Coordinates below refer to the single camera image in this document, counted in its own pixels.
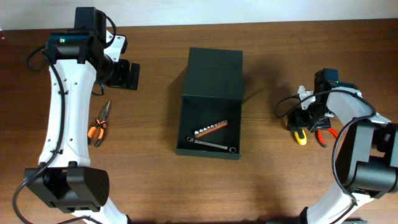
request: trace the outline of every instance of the black box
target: black box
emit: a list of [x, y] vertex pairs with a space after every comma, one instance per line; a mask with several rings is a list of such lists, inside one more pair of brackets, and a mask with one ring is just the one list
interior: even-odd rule
[[[243, 52], [191, 48], [182, 95], [182, 111], [176, 153], [222, 159], [241, 157], [243, 101]], [[236, 152], [188, 142], [194, 131], [228, 120], [228, 125], [208, 133], [200, 141], [235, 147]]]

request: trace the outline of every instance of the combination wrench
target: combination wrench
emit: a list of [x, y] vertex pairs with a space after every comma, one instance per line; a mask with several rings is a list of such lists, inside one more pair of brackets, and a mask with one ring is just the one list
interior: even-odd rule
[[204, 145], [204, 146], [211, 146], [211, 147], [216, 147], [216, 148], [219, 148], [219, 149], [224, 149], [224, 150], [227, 150], [228, 152], [236, 152], [236, 148], [235, 147], [229, 147], [228, 148], [228, 146], [222, 146], [222, 145], [214, 144], [214, 143], [210, 143], [210, 142], [199, 141], [199, 140], [193, 139], [191, 137], [187, 137], [187, 141], [188, 142], [193, 142], [195, 144], [201, 144], [201, 145]]

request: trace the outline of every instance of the orange socket holder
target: orange socket holder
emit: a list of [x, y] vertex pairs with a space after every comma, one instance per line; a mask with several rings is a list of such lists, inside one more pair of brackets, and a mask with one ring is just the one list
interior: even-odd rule
[[219, 123], [216, 123], [216, 124], [214, 124], [213, 126], [214, 126], [214, 128], [210, 128], [210, 129], [207, 129], [207, 131], [204, 131], [204, 132], [202, 132], [202, 133], [200, 133], [200, 134], [198, 134], [198, 135], [195, 135], [195, 137], [196, 138], [200, 138], [200, 137], [202, 137], [202, 136], [204, 136], [204, 135], [206, 135], [206, 134], [208, 134], [208, 133], [212, 133], [213, 131], [216, 131], [216, 130], [218, 130], [218, 129], [220, 129], [220, 128], [223, 128], [223, 127], [225, 127], [225, 126], [227, 126], [228, 125], [228, 122], [227, 122], [227, 120], [224, 120], [224, 121], [222, 121], [222, 122], [219, 122]]

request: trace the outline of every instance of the orange-handled pliers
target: orange-handled pliers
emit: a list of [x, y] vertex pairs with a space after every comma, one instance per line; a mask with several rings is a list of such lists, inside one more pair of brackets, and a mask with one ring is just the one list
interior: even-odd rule
[[106, 115], [108, 115], [109, 106], [111, 105], [111, 101], [109, 100], [106, 104], [105, 108], [101, 112], [101, 116], [97, 119], [92, 127], [88, 130], [87, 134], [87, 143], [90, 144], [91, 138], [93, 137], [95, 131], [98, 127], [101, 127], [101, 132], [99, 133], [98, 140], [94, 144], [95, 147], [100, 146], [102, 140], [104, 139], [105, 129], [106, 129]]
[[[328, 129], [328, 132], [329, 132], [331, 135], [333, 135], [333, 137], [335, 137], [335, 139], [337, 139], [337, 136], [338, 136], [337, 131], [335, 131], [333, 128], [329, 128], [329, 129]], [[328, 147], [328, 146], [326, 145], [325, 140], [323, 140], [322, 133], [321, 133], [321, 130], [320, 130], [320, 129], [318, 129], [318, 130], [315, 132], [315, 137], [316, 137], [316, 139], [318, 140], [318, 143], [319, 143], [322, 147]]]

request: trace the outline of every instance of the tool handle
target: tool handle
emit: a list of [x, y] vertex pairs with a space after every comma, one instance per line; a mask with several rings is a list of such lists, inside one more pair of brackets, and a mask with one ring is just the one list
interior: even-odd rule
[[87, 144], [90, 144], [91, 138], [94, 135], [95, 130], [97, 130], [96, 126], [92, 126], [89, 130], [88, 130], [88, 134], [87, 134]]
[[335, 131], [333, 128], [329, 128], [328, 132], [330, 132], [330, 134], [332, 134], [333, 137], [335, 137], [335, 139], [337, 139], [337, 137], [338, 137], [337, 131]]
[[102, 141], [104, 140], [105, 129], [106, 129], [106, 123], [104, 121], [102, 121], [101, 129], [100, 129], [99, 136], [98, 136], [98, 140], [95, 142], [94, 147], [98, 147], [98, 146], [101, 145]]
[[294, 136], [300, 145], [304, 146], [307, 143], [307, 137], [303, 129], [300, 128], [298, 131], [295, 131]]
[[318, 129], [317, 131], [315, 131], [315, 137], [316, 137], [316, 139], [317, 139], [319, 145], [321, 145], [321, 146], [324, 147], [324, 148], [328, 147], [328, 145], [326, 145], [325, 140], [323, 140], [322, 132], [321, 132], [320, 129]]

